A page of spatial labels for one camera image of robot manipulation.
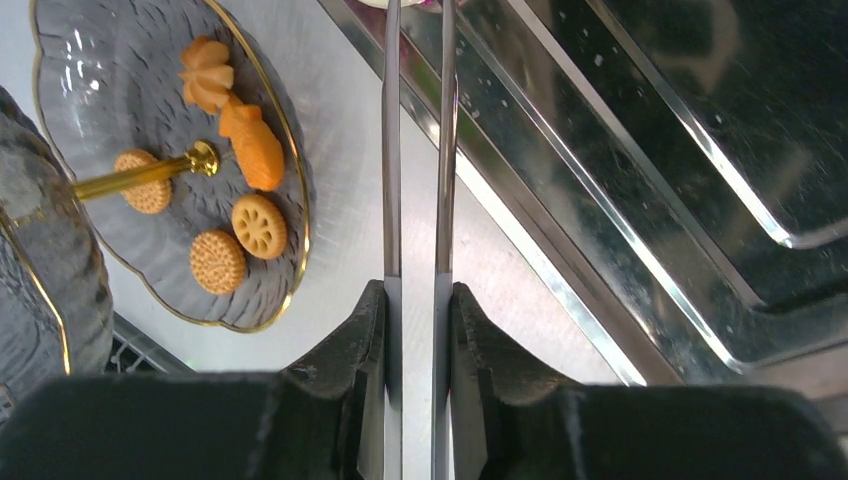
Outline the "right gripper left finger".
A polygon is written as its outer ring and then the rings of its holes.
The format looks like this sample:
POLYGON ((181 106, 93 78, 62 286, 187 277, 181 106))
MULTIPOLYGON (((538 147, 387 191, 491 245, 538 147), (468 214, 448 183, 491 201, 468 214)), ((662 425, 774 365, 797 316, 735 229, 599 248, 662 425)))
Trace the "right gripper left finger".
POLYGON ((5 479, 381 479, 383 284, 278 372, 50 382, 1 430, 5 479))

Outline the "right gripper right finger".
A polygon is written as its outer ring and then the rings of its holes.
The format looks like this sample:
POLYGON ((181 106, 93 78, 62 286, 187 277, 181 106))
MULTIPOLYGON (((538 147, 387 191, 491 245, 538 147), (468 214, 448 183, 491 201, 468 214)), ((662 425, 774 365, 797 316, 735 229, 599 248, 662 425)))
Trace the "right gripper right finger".
POLYGON ((801 395, 755 386, 582 385, 451 299, 459 479, 843 479, 837 437, 801 395))

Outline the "orange round biscuit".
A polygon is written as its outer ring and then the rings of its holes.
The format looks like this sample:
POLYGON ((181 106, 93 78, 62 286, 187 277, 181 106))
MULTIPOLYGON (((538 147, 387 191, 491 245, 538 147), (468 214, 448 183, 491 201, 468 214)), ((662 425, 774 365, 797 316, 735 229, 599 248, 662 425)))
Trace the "orange round biscuit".
POLYGON ((234 292, 247 273, 240 244, 221 230, 204 231, 195 237, 189 251, 189 265, 200 287, 215 295, 234 292))
MULTIPOLYGON (((122 152, 114 161, 114 170, 121 172, 142 166, 153 165, 157 159, 147 151, 133 148, 122 152)), ((121 192, 126 202, 144 214, 158 214, 165 210, 172 199, 170 180, 156 180, 121 192)))

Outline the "orange lotus-pattern biscuit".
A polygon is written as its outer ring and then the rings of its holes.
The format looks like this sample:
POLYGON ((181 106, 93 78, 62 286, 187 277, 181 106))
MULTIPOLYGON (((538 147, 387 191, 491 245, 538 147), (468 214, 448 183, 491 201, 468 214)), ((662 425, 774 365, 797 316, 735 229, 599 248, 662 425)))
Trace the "orange lotus-pattern biscuit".
POLYGON ((288 230, 281 211, 259 194, 247 194, 233 205, 231 225, 236 239, 252 256, 271 260, 283 254, 288 230))

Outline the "orange fish-shaped pastry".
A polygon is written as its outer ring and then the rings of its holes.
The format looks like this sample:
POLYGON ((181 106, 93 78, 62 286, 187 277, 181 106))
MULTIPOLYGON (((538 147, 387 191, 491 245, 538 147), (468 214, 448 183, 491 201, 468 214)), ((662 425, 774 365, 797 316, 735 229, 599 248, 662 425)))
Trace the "orange fish-shaped pastry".
POLYGON ((259 106, 231 94, 219 114, 218 133, 228 139, 247 185, 273 191, 283 181, 285 154, 259 106))

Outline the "three-tier glass dessert stand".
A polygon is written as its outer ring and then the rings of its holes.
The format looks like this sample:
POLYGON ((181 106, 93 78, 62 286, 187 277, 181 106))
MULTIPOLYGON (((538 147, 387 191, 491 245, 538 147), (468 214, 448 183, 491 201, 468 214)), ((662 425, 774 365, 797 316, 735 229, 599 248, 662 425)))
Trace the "three-tier glass dessert stand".
POLYGON ((104 258, 178 319, 256 333, 306 270, 295 112, 221 1, 35 1, 32 165, 1 162, 1 400, 101 370, 104 258))

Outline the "metal serving tray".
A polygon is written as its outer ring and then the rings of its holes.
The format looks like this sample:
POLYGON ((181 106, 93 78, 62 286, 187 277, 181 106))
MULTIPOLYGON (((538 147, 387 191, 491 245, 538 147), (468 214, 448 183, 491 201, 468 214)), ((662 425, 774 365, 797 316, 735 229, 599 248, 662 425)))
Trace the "metal serving tray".
POLYGON ((461 1, 464 182, 627 384, 847 391, 847 5, 461 1))

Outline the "orange flower-shaped pastry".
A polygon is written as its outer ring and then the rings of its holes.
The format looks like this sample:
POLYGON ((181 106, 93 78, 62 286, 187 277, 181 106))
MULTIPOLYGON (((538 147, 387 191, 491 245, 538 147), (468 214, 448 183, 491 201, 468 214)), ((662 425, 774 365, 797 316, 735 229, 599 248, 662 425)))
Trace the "orange flower-shaped pastry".
POLYGON ((180 54, 183 99, 214 115, 228 102, 235 74, 227 45, 198 36, 180 54))

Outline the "white frosted donut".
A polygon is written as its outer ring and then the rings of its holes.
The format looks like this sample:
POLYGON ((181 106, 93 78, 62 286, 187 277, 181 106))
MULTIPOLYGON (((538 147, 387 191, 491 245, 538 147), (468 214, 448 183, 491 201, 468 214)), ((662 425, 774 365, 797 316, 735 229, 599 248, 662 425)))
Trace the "white frosted donut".
MULTIPOLYGON (((388 9, 394 0, 359 0, 361 3, 379 9, 388 9)), ((425 0, 397 0, 401 7, 409 7, 425 3, 425 0)))

